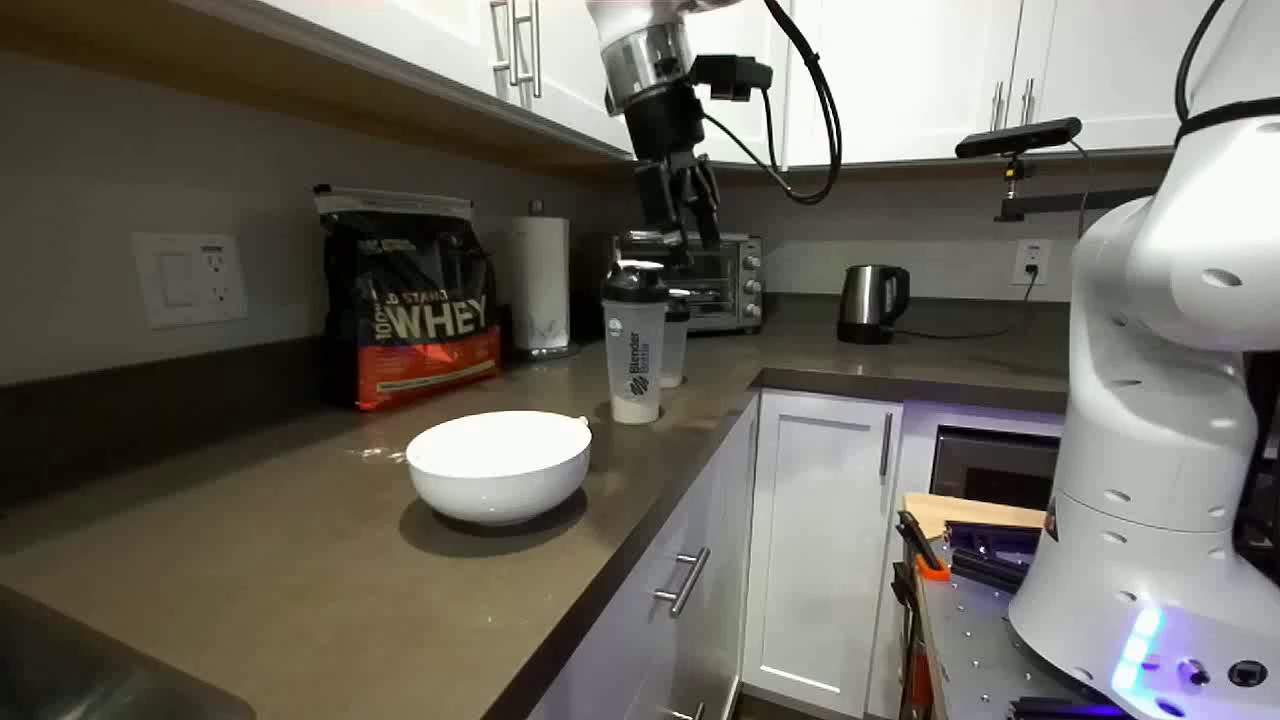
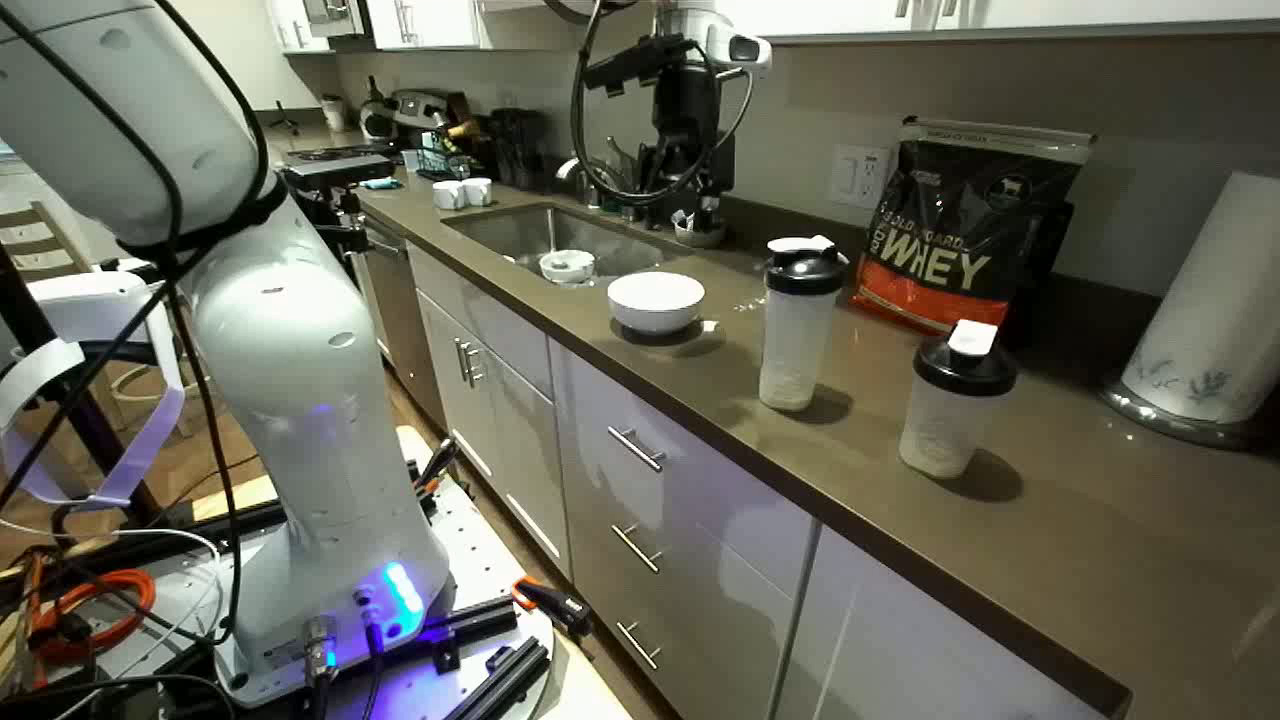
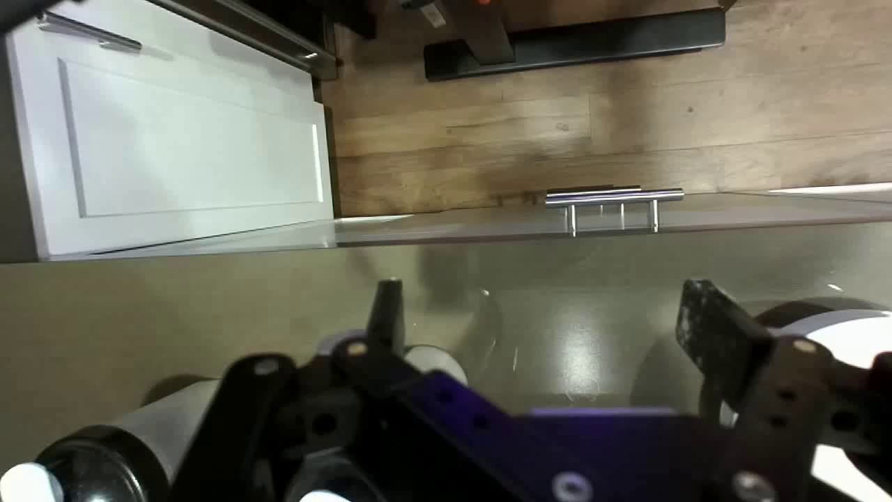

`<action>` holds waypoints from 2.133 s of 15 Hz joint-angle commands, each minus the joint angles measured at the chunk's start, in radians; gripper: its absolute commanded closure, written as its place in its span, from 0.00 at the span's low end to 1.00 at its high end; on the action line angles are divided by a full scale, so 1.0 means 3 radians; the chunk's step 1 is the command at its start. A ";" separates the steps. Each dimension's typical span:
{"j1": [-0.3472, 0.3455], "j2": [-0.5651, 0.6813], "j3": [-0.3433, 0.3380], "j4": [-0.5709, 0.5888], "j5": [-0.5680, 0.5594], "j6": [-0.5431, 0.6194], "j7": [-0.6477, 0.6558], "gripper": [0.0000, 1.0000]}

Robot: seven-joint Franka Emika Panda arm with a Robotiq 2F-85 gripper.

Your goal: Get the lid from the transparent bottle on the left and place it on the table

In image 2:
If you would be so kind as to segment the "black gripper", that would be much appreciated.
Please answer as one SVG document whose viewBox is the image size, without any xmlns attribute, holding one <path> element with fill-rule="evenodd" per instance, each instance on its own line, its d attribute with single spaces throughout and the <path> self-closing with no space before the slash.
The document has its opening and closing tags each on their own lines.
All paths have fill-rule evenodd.
<svg viewBox="0 0 1280 720">
<path fill-rule="evenodd" d="M 680 239 L 720 239 L 734 142 L 720 132 L 720 82 L 705 51 L 643 77 L 658 142 L 641 149 L 641 219 Z"/>
</svg>

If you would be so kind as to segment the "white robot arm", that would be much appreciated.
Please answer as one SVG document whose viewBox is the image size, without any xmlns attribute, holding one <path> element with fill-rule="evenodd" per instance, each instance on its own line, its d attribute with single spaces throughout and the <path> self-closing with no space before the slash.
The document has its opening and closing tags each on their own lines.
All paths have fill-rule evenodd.
<svg viewBox="0 0 1280 720">
<path fill-rule="evenodd" d="M 285 526 L 240 565 L 216 676 L 263 707 L 421 635 L 454 572 L 360 291 L 167 0 L 0 0 L 0 142 L 188 298 Z"/>
</svg>

